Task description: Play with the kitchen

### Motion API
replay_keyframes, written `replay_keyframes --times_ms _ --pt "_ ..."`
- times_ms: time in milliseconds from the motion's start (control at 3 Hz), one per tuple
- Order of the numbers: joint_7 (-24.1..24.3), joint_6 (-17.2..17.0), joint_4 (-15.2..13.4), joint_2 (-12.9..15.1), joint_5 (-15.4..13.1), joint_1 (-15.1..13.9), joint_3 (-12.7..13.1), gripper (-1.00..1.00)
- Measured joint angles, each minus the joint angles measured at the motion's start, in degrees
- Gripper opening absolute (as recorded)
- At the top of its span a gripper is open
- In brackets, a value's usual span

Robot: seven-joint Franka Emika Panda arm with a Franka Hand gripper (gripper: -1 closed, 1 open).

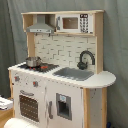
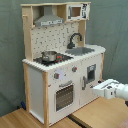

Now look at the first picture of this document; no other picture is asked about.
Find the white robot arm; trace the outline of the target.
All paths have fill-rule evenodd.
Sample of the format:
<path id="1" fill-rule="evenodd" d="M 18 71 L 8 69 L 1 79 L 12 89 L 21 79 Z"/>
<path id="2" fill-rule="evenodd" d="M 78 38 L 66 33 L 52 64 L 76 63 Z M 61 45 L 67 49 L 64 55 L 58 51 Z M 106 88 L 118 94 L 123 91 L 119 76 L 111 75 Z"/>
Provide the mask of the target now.
<path id="1" fill-rule="evenodd" d="M 23 119 L 10 118 L 5 123 L 4 128 L 39 128 L 39 126 Z"/>

